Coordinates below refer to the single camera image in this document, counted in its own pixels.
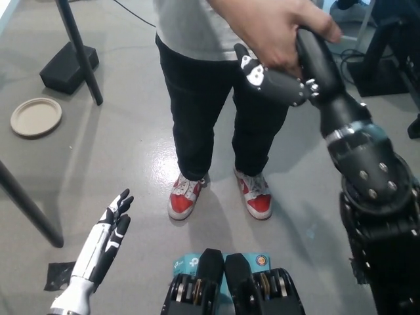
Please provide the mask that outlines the robot right black hand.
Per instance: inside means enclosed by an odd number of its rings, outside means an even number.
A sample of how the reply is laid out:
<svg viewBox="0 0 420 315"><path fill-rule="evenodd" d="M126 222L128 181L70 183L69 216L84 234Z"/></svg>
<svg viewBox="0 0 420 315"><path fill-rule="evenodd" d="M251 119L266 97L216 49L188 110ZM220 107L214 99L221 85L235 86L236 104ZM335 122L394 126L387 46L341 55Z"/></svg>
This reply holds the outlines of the robot right black hand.
<svg viewBox="0 0 420 315"><path fill-rule="evenodd" d="M267 68L242 44L234 45L248 87L281 106L297 107L307 100L321 115L321 134L331 144L342 138L371 138L373 123L368 109L348 93L326 42L312 31L297 31L301 79Z"/></svg>

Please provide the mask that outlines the person's bare right hand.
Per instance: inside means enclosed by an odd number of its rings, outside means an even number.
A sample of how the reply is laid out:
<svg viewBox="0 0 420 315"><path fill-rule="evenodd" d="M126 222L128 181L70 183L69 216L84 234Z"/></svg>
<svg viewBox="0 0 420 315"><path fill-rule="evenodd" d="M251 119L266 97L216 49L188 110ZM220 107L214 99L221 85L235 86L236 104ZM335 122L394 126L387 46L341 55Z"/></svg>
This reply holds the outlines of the person's bare right hand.
<svg viewBox="0 0 420 315"><path fill-rule="evenodd" d="M234 33L267 68L301 77L296 50L297 29L306 26L329 42L341 38L332 17L312 1L210 1Z"/></svg>

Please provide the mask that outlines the robot left white black hand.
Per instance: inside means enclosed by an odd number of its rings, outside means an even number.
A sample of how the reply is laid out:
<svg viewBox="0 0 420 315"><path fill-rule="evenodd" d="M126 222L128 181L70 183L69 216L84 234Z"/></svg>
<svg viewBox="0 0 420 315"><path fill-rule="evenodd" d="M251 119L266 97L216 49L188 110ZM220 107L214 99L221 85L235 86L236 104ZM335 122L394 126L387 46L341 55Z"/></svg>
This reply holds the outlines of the robot left white black hand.
<svg viewBox="0 0 420 315"><path fill-rule="evenodd" d="M129 194L127 188L117 195L92 227L75 262L73 278L87 280L94 284L95 289L102 283L131 223L126 212L134 197Z"/></svg>

